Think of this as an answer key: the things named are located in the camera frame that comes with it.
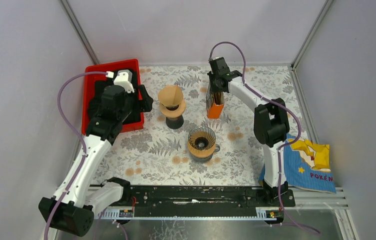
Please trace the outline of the orange coffee filter box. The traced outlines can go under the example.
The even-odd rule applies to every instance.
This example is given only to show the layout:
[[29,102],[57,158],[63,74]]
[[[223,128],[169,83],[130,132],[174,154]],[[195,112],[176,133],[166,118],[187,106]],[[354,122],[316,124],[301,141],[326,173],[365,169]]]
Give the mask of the orange coffee filter box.
[[223,110],[224,104],[216,104],[216,93],[212,93],[214,98],[214,104],[212,108],[206,109],[207,118],[209,119],[218,119]]

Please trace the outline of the brown paper coffee filter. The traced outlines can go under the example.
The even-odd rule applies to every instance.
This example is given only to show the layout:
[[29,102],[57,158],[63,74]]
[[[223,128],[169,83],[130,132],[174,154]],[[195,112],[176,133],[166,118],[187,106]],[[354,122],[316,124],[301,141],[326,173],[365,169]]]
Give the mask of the brown paper coffee filter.
[[183,92],[177,85],[166,85],[159,91],[158,101],[165,105],[177,105],[183,101]]

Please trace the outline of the blue glass dripper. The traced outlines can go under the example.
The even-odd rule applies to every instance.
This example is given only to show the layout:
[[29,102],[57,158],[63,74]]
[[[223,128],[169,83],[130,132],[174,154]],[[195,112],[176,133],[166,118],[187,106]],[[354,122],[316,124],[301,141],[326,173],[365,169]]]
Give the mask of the blue glass dripper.
[[181,103],[177,104],[177,105],[165,105],[163,103],[160,103],[160,106],[163,108],[163,109],[166,109],[168,111],[175,111],[177,109],[180,108],[180,106],[183,104],[184,101],[182,101]]

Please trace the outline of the red-rimmed glass carafe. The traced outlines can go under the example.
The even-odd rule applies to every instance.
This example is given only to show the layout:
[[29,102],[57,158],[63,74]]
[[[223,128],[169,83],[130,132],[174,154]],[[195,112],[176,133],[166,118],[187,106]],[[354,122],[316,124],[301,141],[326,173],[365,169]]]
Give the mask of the red-rimmed glass carafe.
[[166,125],[173,130],[179,129],[184,124],[184,118],[182,115],[178,117],[166,117]]

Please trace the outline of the grey ribbed glass dripper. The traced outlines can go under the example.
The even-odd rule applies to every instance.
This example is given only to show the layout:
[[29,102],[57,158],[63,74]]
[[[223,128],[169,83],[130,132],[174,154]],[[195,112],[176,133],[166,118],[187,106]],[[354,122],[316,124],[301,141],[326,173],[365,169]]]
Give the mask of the grey ribbed glass dripper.
[[188,134],[188,143],[195,150],[208,150],[216,143],[215,132],[207,126],[193,128]]

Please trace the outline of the grey glass pitcher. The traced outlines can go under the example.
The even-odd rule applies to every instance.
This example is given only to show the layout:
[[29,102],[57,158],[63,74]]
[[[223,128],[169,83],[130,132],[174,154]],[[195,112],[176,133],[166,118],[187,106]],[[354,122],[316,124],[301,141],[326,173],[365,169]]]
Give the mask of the grey glass pitcher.
[[211,149],[202,150],[202,153],[199,156],[193,154],[192,152],[190,152],[190,155],[194,161],[199,163],[205,163],[213,157],[213,154],[217,153],[220,150],[220,146],[218,144],[214,144],[212,148],[213,151],[211,151]]

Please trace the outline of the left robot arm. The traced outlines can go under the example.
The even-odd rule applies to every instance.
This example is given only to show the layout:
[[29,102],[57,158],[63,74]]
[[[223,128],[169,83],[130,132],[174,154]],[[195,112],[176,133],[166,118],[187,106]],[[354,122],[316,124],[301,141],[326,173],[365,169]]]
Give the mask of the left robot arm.
[[88,233],[96,216],[113,202],[123,206],[131,199],[124,184],[108,182],[88,194],[88,188],[100,162],[123,130],[124,122],[133,113],[152,110],[153,98],[142,84],[132,80],[100,82],[99,91],[88,103],[88,125],[85,133],[69,125],[80,139],[81,149],[69,173],[52,197],[43,197],[38,209],[45,220],[43,238],[50,229],[82,237]]

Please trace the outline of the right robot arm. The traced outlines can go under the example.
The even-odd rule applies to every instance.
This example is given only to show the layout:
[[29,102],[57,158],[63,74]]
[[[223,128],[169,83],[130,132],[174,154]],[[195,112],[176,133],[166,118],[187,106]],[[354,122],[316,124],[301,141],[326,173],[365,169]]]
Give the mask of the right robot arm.
[[286,142],[290,126],[285,102],[281,98],[268,99],[248,85],[239,71],[229,69],[223,57],[211,58],[209,64],[211,93],[232,94],[254,113],[253,132],[264,151],[262,198],[267,205],[275,206],[282,200],[282,193],[288,188],[284,171],[283,144]]

